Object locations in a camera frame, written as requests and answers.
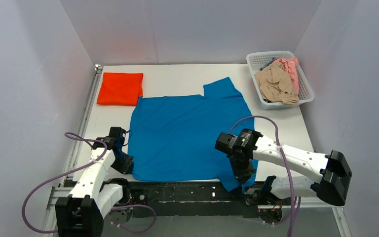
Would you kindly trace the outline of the blue t shirt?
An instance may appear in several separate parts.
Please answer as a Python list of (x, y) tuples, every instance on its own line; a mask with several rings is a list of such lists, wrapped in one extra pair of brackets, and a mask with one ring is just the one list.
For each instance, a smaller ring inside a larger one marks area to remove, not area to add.
[(241, 92), (230, 78), (203, 87), (203, 95), (142, 97), (131, 117), (128, 154), (138, 181), (218, 179), (227, 191), (241, 186), (229, 159), (215, 148), (219, 135), (254, 129)]

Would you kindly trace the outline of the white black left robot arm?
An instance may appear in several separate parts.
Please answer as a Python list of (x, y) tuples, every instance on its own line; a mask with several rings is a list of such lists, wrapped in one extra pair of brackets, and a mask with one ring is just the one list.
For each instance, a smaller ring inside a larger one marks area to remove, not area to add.
[(121, 179), (105, 184), (109, 168), (120, 173), (131, 173), (133, 156), (116, 147), (105, 149), (93, 144), (90, 160), (82, 176), (66, 197), (56, 201), (57, 232), (60, 237), (99, 237), (104, 218), (125, 194)]

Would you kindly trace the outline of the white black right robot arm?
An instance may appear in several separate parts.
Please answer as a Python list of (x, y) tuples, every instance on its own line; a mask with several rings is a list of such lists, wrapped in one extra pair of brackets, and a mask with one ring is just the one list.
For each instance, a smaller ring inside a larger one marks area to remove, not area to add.
[(333, 206), (344, 206), (352, 171), (341, 152), (329, 155), (304, 151), (288, 145), (277, 145), (257, 132), (239, 136), (225, 134), (216, 141), (216, 149), (227, 154), (236, 180), (245, 183), (255, 173), (253, 161), (266, 161), (288, 166), (299, 176), (268, 176), (258, 199), (283, 200), (290, 197), (316, 197)]

